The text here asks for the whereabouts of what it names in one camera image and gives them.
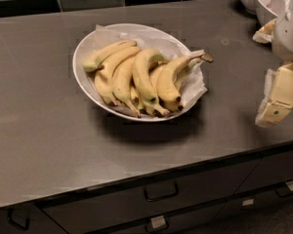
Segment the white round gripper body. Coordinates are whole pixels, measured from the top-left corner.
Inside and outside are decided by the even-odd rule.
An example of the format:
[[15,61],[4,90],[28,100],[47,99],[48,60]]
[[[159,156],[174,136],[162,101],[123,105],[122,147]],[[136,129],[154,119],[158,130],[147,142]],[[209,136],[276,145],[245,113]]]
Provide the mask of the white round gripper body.
[[293,0],[278,15],[272,33],[272,52],[286,61],[293,61]]

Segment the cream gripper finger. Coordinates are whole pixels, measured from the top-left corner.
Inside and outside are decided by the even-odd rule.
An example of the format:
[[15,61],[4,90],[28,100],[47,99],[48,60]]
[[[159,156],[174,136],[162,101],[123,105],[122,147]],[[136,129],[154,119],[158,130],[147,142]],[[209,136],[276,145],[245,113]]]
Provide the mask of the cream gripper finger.
[[252,39],[261,44],[268,44],[272,41],[273,28],[276,19],[272,19],[255,32]]
[[269,69],[264,86],[264,98],[255,124],[267,128],[280,123],[293,109],[293,62],[286,62],[277,71]]

